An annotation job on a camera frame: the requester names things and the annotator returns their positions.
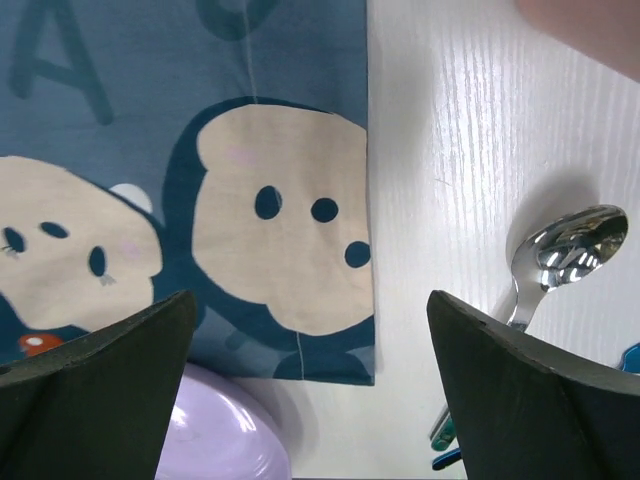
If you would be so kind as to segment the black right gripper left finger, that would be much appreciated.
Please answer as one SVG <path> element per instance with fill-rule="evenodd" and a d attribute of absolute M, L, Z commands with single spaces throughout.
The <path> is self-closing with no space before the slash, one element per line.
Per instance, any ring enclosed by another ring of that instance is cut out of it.
<path fill-rule="evenodd" d="M 181 291 L 2 367 L 2 478 L 154 478 L 195 327 Z"/>

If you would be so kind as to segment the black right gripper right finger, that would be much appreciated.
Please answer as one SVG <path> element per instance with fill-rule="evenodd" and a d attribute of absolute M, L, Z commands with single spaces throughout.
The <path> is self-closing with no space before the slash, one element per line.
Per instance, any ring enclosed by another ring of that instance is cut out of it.
<path fill-rule="evenodd" d="M 636 479 L 639 377 L 434 291 L 427 317 L 471 479 Z"/>

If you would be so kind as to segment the purple plastic plate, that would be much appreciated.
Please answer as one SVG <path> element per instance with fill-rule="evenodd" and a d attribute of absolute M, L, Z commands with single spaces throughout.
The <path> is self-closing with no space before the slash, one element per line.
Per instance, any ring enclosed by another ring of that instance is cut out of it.
<path fill-rule="evenodd" d="M 269 413 L 239 385 L 185 365 L 155 477 L 292 477 L 289 454 Z"/>

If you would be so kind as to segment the metal spoon green handle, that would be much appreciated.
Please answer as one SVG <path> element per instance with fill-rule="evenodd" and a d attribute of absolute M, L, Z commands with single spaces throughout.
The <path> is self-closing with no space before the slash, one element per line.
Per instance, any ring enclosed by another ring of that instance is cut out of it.
<path fill-rule="evenodd" d="M 619 251 L 627 233 L 624 210 L 602 204 L 565 215 L 531 234 L 512 257 L 515 303 L 503 323 L 526 331 L 548 293 L 602 267 Z"/>

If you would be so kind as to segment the salmon plastic cup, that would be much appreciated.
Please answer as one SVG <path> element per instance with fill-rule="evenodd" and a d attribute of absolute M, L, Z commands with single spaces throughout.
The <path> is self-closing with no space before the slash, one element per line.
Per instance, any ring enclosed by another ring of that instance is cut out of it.
<path fill-rule="evenodd" d="M 536 29 L 639 80 L 638 0 L 519 0 L 516 5 Z"/>

